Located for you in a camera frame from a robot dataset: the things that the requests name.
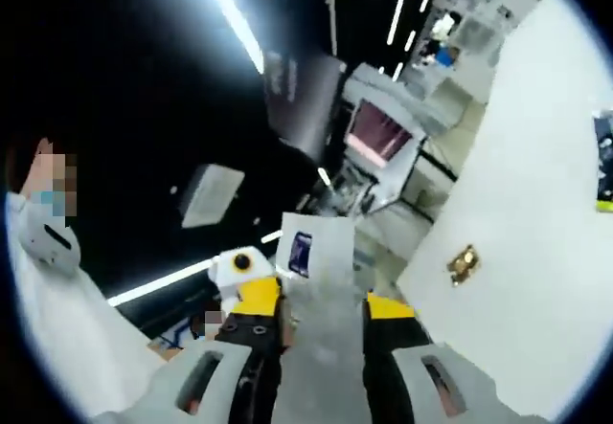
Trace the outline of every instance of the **white lab coat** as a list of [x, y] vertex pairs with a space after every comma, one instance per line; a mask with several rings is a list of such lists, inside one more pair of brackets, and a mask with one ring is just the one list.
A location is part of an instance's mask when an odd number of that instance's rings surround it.
[[81, 269], [68, 279], [26, 254], [14, 229], [24, 202], [8, 194], [8, 239], [24, 335], [78, 413], [124, 410], [165, 362]]

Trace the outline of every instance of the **white device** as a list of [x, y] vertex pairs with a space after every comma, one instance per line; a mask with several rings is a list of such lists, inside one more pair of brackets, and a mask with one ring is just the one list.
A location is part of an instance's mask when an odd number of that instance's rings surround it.
[[53, 215], [52, 206], [26, 201], [17, 220], [17, 236], [31, 257], [66, 277], [79, 267], [80, 246], [63, 216]]

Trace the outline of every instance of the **computer screen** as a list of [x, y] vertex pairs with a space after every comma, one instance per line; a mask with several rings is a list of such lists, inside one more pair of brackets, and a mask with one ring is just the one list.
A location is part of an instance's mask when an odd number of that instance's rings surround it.
[[395, 120], [363, 100], [355, 112], [346, 142], [375, 166], [383, 168], [412, 137]]

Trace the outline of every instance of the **black ceiling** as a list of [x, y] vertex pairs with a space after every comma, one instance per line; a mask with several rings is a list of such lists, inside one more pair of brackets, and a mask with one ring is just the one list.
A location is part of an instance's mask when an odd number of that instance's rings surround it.
[[[326, 0], [236, 1], [263, 50], [330, 52]], [[393, 70], [405, 59], [421, 0], [405, 0], [388, 47], [396, 1], [336, 0], [338, 56], [350, 68]], [[317, 179], [268, 128], [261, 77], [215, 1], [21, 0], [15, 14], [11, 115], [78, 153], [82, 267], [105, 295], [260, 245]], [[183, 189], [205, 163], [245, 180], [221, 224], [181, 230], [170, 187]], [[123, 311], [141, 323], [203, 282], [187, 279]]]

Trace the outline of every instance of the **monitor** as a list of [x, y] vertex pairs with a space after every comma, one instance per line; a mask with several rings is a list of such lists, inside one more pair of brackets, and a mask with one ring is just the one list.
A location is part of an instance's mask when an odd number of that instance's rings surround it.
[[384, 168], [413, 135], [367, 100], [353, 115], [347, 145], [378, 168]]

